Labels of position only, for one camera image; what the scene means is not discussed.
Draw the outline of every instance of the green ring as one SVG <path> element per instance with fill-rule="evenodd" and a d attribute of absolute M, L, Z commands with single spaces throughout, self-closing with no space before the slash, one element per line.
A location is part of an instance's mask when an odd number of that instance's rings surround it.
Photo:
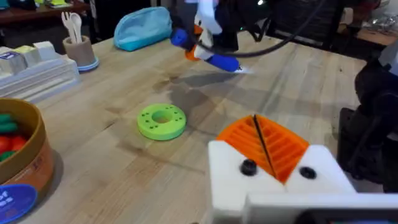
<path fill-rule="evenodd" d="M 137 116 L 140 133 L 153 140 L 166 141 L 180 136 L 185 129 L 184 112 L 170 104 L 159 103 L 146 107 Z"/>

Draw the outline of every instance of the black screw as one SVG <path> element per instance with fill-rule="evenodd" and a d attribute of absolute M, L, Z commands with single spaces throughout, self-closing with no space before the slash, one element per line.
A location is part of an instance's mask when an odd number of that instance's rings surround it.
<path fill-rule="evenodd" d="M 252 159 L 245 159 L 241 165 L 241 173 L 246 176 L 254 176 L 257 174 L 257 164 Z"/>
<path fill-rule="evenodd" d="M 300 168 L 300 174 L 310 180 L 314 180 L 317 178 L 317 173 L 315 172 L 314 169 L 310 167 L 301 167 Z"/>

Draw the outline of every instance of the teal pouch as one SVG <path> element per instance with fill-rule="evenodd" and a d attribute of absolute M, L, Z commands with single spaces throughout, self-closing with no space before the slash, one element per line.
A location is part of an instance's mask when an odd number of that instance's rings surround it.
<path fill-rule="evenodd" d="M 0 9 L 7 9 L 8 7 L 10 7 L 8 5 L 7 0 L 0 0 Z"/>
<path fill-rule="evenodd" d="M 172 21 L 164 7 L 149 7 L 124 16 L 114 31 L 116 47 L 133 51 L 169 38 Z"/>

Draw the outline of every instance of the white fork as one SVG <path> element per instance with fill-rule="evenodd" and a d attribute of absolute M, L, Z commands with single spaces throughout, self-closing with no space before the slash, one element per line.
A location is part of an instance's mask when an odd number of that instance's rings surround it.
<path fill-rule="evenodd" d="M 77 43 L 76 34 L 73 30 L 73 22 L 70 20 L 70 13 L 69 12 L 62 12 L 61 13 L 62 23 L 67 28 L 70 36 L 70 41 L 75 44 Z"/>

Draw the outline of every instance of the utensil holder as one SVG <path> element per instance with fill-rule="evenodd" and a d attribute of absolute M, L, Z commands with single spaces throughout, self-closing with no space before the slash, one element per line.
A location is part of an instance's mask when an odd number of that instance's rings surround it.
<path fill-rule="evenodd" d="M 78 67 L 92 65 L 96 62 L 90 38 L 82 36 L 82 39 L 83 42 L 77 44 L 73 44 L 70 37 L 62 42 L 68 57 L 74 60 Z"/>

